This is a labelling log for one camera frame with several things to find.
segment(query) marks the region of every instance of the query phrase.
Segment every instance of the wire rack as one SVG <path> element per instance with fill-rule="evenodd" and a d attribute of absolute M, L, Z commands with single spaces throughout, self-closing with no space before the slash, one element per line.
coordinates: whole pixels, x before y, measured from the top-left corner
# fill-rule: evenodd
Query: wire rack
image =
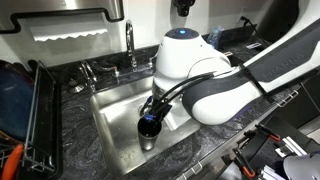
<path fill-rule="evenodd" d="M 28 124 L 26 139 L 25 139 L 25 142 L 23 143 L 24 152 L 23 152 L 23 158 L 21 159 L 21 163 L 23 167 L 28 167 L 38 172 L 47 171 L 50 173 L 56 170 L 52 153 L 45 152 L 41 148 L 37 148 L 35 146 L 36 136 L 39 136 L 39 134 L 37 134 L 37 131 L 36 131 L 37 129 L 36 126 L 37 126 L 37 123 L 40 123 L 39 118 L 37 116 L 38 116 L 38 112 L 41 111 L 41 107 L 38 107 L 39 95 L 41 94 L 40 90 L 43 89 L 40 86 L 45 85 L 43 83 L 42 84 L 40 83 L 41 76 L 46 76 L 47 79 L 49 77 L 51 79 L 50 83 L 51 85 L 53 85 L 53 87 L 56 84 L 56 81 L 53 79 L 53 77 L 48 72 L 48 70 L 43 66 L 43 64 L 40 61 L 38 61 L 37 71 L 35 76 L 34 91 L 33 91 L 33 97 L 32 97 L 32 104 L 31 104 L 31 111 L 29 116 L 29 124 Z M 9 157 L 10 153 L 14 149 L 13 146 L 6 147 L 4 145 L 4 147 L 5 148 L 0 150 L 0 169 L 3 168 L 6 159 Z"/>

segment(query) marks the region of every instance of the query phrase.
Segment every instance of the cable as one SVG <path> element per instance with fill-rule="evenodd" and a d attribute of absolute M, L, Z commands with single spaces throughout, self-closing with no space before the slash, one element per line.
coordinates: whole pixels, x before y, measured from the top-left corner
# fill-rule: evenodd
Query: cable
<path fill-rule="evenodd" d="M 214 72 L 209 72 L 209 73 L 205 73 L 205 74 L 200 74 L 198 76 L 194 76 L 192 78 L 186 79 L 182 82 L 180 82 L 179 84 L 175 85 L 173 88 L 171 88 L 169 91 L 167 91 L 164 95 L 161 96 L 161 98 L 158 100 L 157 104 L 154 105 L 151 109 L 150 112 L 152 112 L 154 109 L 156 109 L 158 106 L 161 105 L 161 101 L 164 100 L 170 93 L 172 93 L 174 90 L 176 90 L 177 88 L 179 88 L 180 86 L 189 83 L 190 81 L 194 81 L 197 80 L 199 78 L 203 78 L 206 76 L 210 76 L 212 75 Z"/>
<path fill-rule="evenodd" d="M 193 87 L 193 86 L 195 86 L 195 85 L 197 85 L 197 84 L 199 84 L 199 83 L 201 83 L 201 82 L 203 82 L 203 81 L 205 81 L 205 80 L 207 80 L 207 79 L 210 79 L 210 78 L 212 78 L 212 77 L 214 77 L 213 74 L 207 75 L 207 76 L 205 76 L 205 77 L 203 77 L 203 78 L 201 78 L 201 79 L 199 79 L 199 80 L 196 80 L 196 81 L 188 84 L 187 86 L 183 87 L 180 91 L 178 91 L 178 92 L 177 92 L 176 94 L 174 94 L 170 99 L 168 99 L 168 101 L 166 101 L 165 103 L 163 103 L 158 109 L 155 109 L 155 110 L 154 110 L 155 112 L 152 113 L 152 114 L 157 114 L 157 113 L 159 113 L 159 112 L 160 112 L 163 108 L 165 108 L 173 99 L 175 99 L 177 96 L 179 96 L 180 94 L 182 94 L 184 91 L 186 91 L 186 90 L 188 90 L 189 88 L 191 88 L 191 87 Z"/>
<path fill-rule="evenodd" d="M 263 41 L 263 43 L 268 47 L 269 44 L 263 39 L 263 37 L 258 33 L 256 27 L 251 23 L 250 19 L 241 16 L 240 20 L 244 21 L 244 26 L 246 26 L 247 23 L 250 24 L 250 26 L 253 28 L 254 32 L 257 34 L 257 36 Z"/>

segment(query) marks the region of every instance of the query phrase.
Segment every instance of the metal shelf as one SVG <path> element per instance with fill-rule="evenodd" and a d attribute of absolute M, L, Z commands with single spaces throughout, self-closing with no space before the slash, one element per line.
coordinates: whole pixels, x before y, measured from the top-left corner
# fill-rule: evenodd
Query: metal shelf
<path fill-rule="evenodd" d="M 22 167 L 46 173 L 48 177 L 56 174 L 59 164 L 59 117 L 56 108 L 57 97 L 55 92 L 57 82 L 44 65 L 38 61 L 35 76 L 34 91 L 29 116 L 27 135 L 24 142 Z M 14 149 L 6 148 L 0 151 L 0 169 Z"/>

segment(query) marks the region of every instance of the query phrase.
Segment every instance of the dish rack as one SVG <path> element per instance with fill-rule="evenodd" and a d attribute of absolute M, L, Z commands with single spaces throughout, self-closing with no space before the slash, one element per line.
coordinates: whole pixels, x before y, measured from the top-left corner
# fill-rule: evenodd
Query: dish rack
<path fill-rule="evenodd" d="M 60 86 L 45 66 L 38 61 L 29 116 L 27 135 L 24 142 L 20 167 L 41 173 L 47 179 L 61 174 L 61 117 Z M 0 151 L 0 169 L 14 147 Z"/>

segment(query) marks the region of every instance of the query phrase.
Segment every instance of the black cable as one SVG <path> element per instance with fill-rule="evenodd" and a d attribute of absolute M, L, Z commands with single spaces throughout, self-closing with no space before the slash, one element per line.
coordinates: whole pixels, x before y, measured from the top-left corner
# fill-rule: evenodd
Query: black cable
<path fill-rule="evenodd" d="M 175 99 L 177 96 L 179 96 L 180 94 L 182 94 L 184 91 L 186 91 L 186 90 L 188 90 L 189 88 L 191 88 L 191 87 L 193 87 L 193 86 L 195 86 L 195 85 L 197 85 L 197 84 L 199 84 L 199 83 L 201 83 L 201 82 L 203 82 L 203 81 L 205 81 L 205 80 L 207 80 L 207 79 L 210 79 L 210 78 L 212 78 L 212 77 L 214 77 L 213 74 L 207 75 L 207 76 L 205 76 L 205 77 L 203 77 L 203 78 L 201 78 L 201 79 L 199 79 L 199 80 L 196 80 L 196 81 L 194 81 L 194 82 L 186 85 L 186 86 L 183 87 L 180 91 L 178 91 L 176 94 L 174 94 L 170 99 L 168 99 L 165 103 L 163 103 L 158 109 L 155 109 L 155 110 L 154 110 L 155 112 L 154 112 L 153 114 L 159 113 L 159 112 L 160 112 L 163 108 L 165 108 L 173 99 Z"/>
<path fill-rule="evenodd" d="M 261 84 L 259 83 L 259 81 L 252 75 L 252 73 L 250 72 L 250 70 L 245 67 L 243 64 L 239 64 L 239 67 L 241 68 L 241 71 L 243 72 L 243 74 L 250 79 L 251 82 L 253 82 L 253 84 L 257 87 L 257 89 L 261 92 L 261 94 L 265 97 L 268 96 L 268 93 L 266 92 L 265 89 L 263 89 L 263 87 L 261 86 Z"/>
<path fill-rule="evenodd" d="M 209 75 L 212 75 L 212 74 L 213 74 L 213 72 L 200 74 L 200 75 L 194 76 L 192 78 L 186 79 L 186 80 L 180 82 L 179 84 L 175 85 L 173 88 L 171 88 L 169 91 L 167 91 L 164 95 L 161 96 L 161 98 L 158 100 L 157 104 L 152 106 L 152 108 L 150 109 L 150 112 L 152 112 L 154 109 L 156 109 L 158 106 L 160 106 L 161 105 L 161 101 L 164 100 L 170 93 L 172 93 L 174 90 L 176 90 L 180 86 L 182 86 L 184 84 L 187 84 L 190 81 L 194 81 L 194 80 L 197 80 L 199 78 L 203 78 L 203 77 L 206 77 L 206 76 L 209 76 Z"/>
<path fill-rule="evenodd" d="M 253 28 L 254 32 L 257 34 L 257 36 L 263 41 L 263 43 L 268 47 L 269 44 L 263 39 L 263 37 L 259 34 L 259 32 L 257 31 L 256 27 L 251 23 L 250 19 L 241 16 L 240 20 L 244 21 L 244 26 L 249 23 L 250 26 Z"/>

